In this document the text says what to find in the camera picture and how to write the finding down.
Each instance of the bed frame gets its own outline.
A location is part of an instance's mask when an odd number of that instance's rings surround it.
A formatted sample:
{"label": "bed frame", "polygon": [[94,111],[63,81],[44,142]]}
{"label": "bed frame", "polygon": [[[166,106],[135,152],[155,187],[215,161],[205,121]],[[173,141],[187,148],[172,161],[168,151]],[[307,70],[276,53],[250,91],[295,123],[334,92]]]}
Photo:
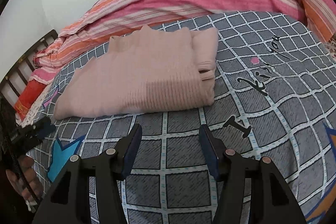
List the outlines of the bed frame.
{"label": "bed frame", "polygon": [[12,106],[26,87],[31,73],[37,68],[33,64],[34,55],[48,47],[57,37],[57,32],[51,30],[40,38],[15,62],[0,82],[0,95],[3,95]]}

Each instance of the red pillow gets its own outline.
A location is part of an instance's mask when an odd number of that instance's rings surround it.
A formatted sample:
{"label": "red pillow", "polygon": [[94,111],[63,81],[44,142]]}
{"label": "red pillow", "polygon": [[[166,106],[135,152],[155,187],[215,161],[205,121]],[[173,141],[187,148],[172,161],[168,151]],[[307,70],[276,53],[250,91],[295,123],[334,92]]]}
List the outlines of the red pillow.
{"label": "red pillow", "polygon": [[36,101],[45,87],[45,84],[37,82],[36,80],[31,80],[28,82],[27,86],[14,105],[14,109],[19,114],[22,121],[25,119],[32,104]]}

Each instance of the gray checkered bedsheet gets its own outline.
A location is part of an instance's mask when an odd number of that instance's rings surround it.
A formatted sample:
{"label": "gray checkered bedsheet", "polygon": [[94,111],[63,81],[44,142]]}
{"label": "gray checkered bedsheet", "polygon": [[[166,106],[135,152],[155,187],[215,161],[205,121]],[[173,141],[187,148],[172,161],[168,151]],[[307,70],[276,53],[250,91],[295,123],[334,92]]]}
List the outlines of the gray checkered bedsheet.
{"label": "gray checkered bedsheet", "polygon": [[[335,62],[311,31],[279,13],[217,14],[155,29],[203,30],[213,26],[219,30],[219,47],[212,106],[53,120],[56,134],[30,152],[45,191],[49,188],[45,171],[56,138],[68,144],[85,134],[78,154],[86,158],[113,147],[137,122],[143,127],[140,149],[132,174],[119,183],[129,224],[210,224],[222,183],[209,175],[199,145],[198,128],[206,123],[215,137],[243,156],[271,157],[307,214],[335,179],[335,157],[323,126],[336,128]],[[55,102],[75,68],[84,66],[93,56],[103,55],[108,46],[104,43],[62,69],[45,102],[56,87],[58,94],[46,109],[40,108],[35,120],[52,117]],[[251,85],[262,86],[262,81],[264,90]],[[252,126],[247,138],[234,127],[223,128],[231,115],[246,128]],[[246,180],[241,223],[248,218],[250,187]],[[95,198],[95,180],[91,178],[92,223],[99,222]]]}

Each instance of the folded pink sweater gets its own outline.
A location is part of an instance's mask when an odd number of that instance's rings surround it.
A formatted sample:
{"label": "folded pink sweater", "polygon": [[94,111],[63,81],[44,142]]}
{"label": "folded pink sweater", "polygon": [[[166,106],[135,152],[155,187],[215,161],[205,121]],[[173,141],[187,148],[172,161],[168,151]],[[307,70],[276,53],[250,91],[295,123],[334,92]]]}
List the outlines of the folded pink sweater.
{"label": "folded pink sweater", "polygon": [[184,110],[214,102],[218,31],[143,26],[111,37],[109,50],[76,69],[54,118]]}

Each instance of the black cable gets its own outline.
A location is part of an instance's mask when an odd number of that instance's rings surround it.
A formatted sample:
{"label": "black cable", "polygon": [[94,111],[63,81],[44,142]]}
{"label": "black cable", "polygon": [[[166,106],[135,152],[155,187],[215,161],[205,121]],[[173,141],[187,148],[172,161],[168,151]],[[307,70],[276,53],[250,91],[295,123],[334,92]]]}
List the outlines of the black cable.
{"label": "black cable", "polygon": [[20,179],[22,180],[24,186],[27,188],[28,192],[30,193],[30,195],[33,197],[33,199],[35,200],[35,202],[37,203],[37,205],[40,205],[40,200],[39,198],[36,196],[36,194],[34,193],[33,189],[30,187],[22,169],[21,169],[21,166],[13,152],[13,147],[12,147],[12,141],[11,141],[11,138],[9,137],[8,135],[8,132],[6,130],[6,125],[5,125],[5,122],[3,121],[3,116],[1,115],[0,116],[0,125],[2,127],[2,133],[3,133],[3,136],[4,136],[4,140],[5,140],[5,143],[6,143],[6,146],[7,146],[7,149],[10,153],[10,156],[12,157],[12,160],[13,160],[13,163],[14,163],[14,167],[17,171],[17,173],[19,174],[19,177]]}

